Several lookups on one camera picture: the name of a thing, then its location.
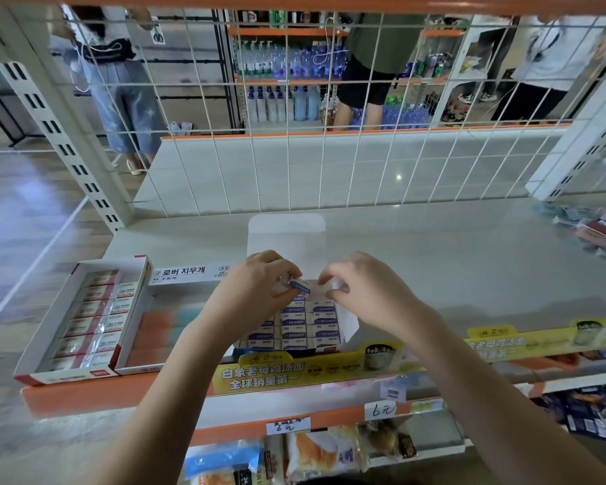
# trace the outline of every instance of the hand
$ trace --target hand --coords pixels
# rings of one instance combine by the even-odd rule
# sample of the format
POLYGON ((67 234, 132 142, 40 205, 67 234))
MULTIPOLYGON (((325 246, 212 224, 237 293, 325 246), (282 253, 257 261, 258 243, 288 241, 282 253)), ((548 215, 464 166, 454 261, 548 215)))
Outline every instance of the hand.
POLYGON ((355 252, 330 264, 319 276, 319 285, 332 277, 340 277, 347 288, 328 291, 330 299, 398 338, 416 321, 441 322, 438 312, 420 301, 393 269, 367 253, 355 252))
POLYGON ((274 284, 285 274, 302 275, 298 267, 273 250, 250 255, 229 271, 211 294, 196 323, 214 330, 228 347, 300 294, 291 288, 272 294, 274 284))

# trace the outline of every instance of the person in white shirt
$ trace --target person in white shirt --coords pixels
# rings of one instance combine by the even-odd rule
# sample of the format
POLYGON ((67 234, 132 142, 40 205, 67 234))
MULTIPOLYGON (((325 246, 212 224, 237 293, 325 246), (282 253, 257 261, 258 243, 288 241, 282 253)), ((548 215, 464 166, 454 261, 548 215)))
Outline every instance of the person in white shirt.
POLYGON ((49 32, 73 42, 108 143, 123 155, 130 172, 139 175, 142 157, 148 164, 153 162, 162 142, 156 131, 166 130, 166 124, 146 69, 130 42, 126 12, 146 30, 153 28, 150 13, 144 7, 60 8, 62 13, 48 16, 56 20, 48 23, 49 32))
POLYGON ((516 91, 503 96, 492 121, 545 119, 593 57, 606 52, 606 17, 531 17, 528 23, 534 27, 527 52, 512 74, 516 91))

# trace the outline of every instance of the shoe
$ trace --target shoe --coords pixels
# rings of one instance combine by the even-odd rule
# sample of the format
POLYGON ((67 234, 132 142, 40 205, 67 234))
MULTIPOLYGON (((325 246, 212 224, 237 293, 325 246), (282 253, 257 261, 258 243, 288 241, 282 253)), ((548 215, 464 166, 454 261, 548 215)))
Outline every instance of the shoe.
POLYGON ((488 94, 487 92, 483 92, 480 96, 481 102, 496 102, 498 100, 498 95, 496 94, 488 94))
POLYGON ((460 100, 460 102, 462 102, 462 103, 472 105, 474 103, 474 96, 471 94, 469 94, 469 95, 460 94, 460 96, 458 97, 458 100, 460 100))
POLYGON ((130 170, 130 173, 132 173, 133 175, 141 175, 143 173, 143 170, 139 170, 137 168, 137 164, 131 163, 129 160, 126 160, 126 166, 128 167, 128 170, 130 170))

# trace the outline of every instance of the left hand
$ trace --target left hand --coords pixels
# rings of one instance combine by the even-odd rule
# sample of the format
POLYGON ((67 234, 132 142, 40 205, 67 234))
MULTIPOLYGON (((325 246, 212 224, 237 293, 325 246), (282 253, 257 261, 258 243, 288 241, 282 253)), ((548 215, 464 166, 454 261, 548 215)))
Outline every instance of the left hand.
POLYGON ((273 250, 250 255, 234 267, 218 285, 194 322, 233 344, 300 294, 288 289, 272 294, 274 284, 285 274, 302 276, 300 269, 273 250))

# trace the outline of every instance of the white box flap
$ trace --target white box flap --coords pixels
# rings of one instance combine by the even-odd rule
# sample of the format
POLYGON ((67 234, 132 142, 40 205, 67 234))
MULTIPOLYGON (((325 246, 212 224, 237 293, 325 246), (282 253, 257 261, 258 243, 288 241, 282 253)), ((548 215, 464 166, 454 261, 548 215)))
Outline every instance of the white box flap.
POLYGON ((258 214, 249 220, 247 255, 275 250, 303 279, 317 279, 327 264, 326 220, 316 213, 258 214))

